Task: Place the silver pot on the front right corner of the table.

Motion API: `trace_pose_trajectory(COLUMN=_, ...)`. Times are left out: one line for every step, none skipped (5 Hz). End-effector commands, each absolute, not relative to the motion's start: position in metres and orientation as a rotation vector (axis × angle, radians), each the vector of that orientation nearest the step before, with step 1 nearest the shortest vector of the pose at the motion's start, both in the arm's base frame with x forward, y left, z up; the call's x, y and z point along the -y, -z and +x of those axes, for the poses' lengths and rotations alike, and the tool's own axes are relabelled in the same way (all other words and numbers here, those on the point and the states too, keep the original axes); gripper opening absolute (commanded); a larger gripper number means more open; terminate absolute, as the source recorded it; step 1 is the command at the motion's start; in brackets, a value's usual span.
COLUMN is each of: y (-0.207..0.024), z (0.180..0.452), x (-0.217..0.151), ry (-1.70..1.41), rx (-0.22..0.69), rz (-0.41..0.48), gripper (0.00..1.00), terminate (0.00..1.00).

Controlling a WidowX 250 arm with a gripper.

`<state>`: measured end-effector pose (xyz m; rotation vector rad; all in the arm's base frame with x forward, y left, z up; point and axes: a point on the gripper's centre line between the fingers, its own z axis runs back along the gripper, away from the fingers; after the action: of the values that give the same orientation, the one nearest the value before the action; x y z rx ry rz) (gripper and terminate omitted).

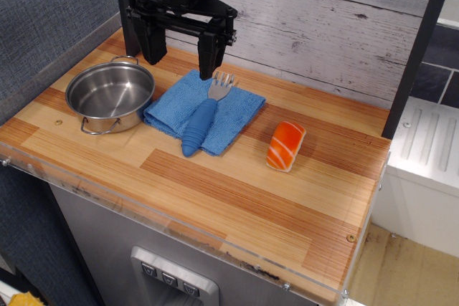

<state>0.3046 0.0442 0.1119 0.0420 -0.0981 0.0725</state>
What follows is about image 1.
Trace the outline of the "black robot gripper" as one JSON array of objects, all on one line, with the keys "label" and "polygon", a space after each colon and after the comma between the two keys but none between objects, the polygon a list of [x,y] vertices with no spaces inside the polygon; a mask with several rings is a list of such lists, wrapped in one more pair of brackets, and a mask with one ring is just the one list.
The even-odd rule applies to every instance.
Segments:
[{"label": "black robot gripper", "polygon": [[237,10],[220,0],[128,0],[127,17],[144,59],[151,65],[167,53],[166,30],[199,37],[199,74],[208,80],[236,40]]}]

